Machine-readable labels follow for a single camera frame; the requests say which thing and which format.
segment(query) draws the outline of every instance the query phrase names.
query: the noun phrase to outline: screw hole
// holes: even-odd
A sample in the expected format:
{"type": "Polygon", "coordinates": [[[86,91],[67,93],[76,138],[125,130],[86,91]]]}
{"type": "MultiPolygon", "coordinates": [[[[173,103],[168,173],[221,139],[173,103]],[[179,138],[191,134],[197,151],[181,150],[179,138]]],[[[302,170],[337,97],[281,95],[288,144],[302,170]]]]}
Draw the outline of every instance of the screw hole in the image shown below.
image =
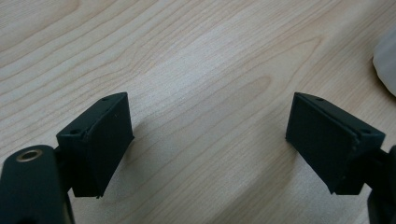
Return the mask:
{"type": "Polygon", "coordinates": [[[361,132],[363,132],[363,133],[371,133],[371,131],[368,130],[368,129],[361,129],[361,132]]]}
{"type": "Polygon", "coordinates": [[[40,149],[25,151],[17,157],[17,161],[19,162],[32,161],[40,157],[41,154],[43,154],[43,151],[40,149]]]}
{"type": "Polygon", "coordinates": [[[79,132],[81,132],[80,129],[74,129],[74,130],[70,131],[71,134],[77,134],[79,132]]]}

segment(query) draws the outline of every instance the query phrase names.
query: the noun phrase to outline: black plastic part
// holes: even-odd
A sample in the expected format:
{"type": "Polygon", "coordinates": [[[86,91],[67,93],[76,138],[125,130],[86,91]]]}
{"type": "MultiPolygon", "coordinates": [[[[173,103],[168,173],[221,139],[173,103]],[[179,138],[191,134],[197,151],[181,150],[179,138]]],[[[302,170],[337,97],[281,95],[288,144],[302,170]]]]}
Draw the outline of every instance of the black plastic part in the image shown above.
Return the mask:
{"type": "Polygon", "coordinates": [[[366,179],[360,159],[380,150],[384,138],[384,133],[326,100],[294,94],[286,139],[331,193],[360,193],[366,179]]]}
{"type": "Polygon", "coordinates": [[[390,163],[392,158],[388,153],[382,150],[377,150],[370,153],[360,162],[356,162],[357,167],[361,167],[361,174],[364,177],[364,182],[372,188],[375,197],[393,203],[392,189],[389,182],[390,163]]]}
{"type": "Polygon", "coordinates": [[[27,147],[8,157],[0,199],[0,223],[74,223],[52,147],[27,147]]]}
{"type": "Polygon", "coordinates": [[[134,139],[126,92],[109,95],[56,135],[76,197],[103,196],[134,139]]]}
{"type": "Polygon", "coordinates": [[[385,174],[390,193],[374,189],[367,200],[371,224],[396,224],[396,146],[386,159],[382,173],[385,174]]]}

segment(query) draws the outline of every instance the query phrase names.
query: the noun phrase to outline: white object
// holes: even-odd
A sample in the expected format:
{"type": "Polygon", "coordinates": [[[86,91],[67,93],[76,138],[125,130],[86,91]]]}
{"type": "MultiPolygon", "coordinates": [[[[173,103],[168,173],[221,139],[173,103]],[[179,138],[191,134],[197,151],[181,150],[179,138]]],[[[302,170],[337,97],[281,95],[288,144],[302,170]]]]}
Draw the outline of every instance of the white object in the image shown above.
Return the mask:
{"type": "Polygon", "coordinates": [[[381,81],[396,96],[396,26],[375,46],[373,63],[381,81]]]}

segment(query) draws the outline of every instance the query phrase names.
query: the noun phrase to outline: light wood surface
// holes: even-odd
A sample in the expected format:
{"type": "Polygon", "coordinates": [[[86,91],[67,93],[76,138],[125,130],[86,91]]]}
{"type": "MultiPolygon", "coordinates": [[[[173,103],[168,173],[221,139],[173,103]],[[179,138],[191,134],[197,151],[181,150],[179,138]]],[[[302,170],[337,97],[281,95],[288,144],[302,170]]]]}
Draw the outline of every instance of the light wood surface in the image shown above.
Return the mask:
{"type": "Polygon", "coordinates": [[[77,223],[368,223],[285,141],[315,94],[396,143],[372,64],[392,0],[0,1],[0,162],[127,91],[136,139],[77,223]]]}

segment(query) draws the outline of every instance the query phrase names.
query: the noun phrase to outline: wood grain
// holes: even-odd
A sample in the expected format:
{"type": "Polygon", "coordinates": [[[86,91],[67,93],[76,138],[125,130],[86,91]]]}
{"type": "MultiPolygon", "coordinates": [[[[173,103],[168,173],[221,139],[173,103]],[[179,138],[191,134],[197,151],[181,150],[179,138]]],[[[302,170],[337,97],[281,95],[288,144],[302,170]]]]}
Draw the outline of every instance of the wood grain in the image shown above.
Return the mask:
{"type": "Polygon", "coordinates": [[[368,223],[286,143],[295,91],[396,139],[372,65],[391,0],[0,2],[0,162],[127,91],[136,139],[77,223],[368,223]]]}

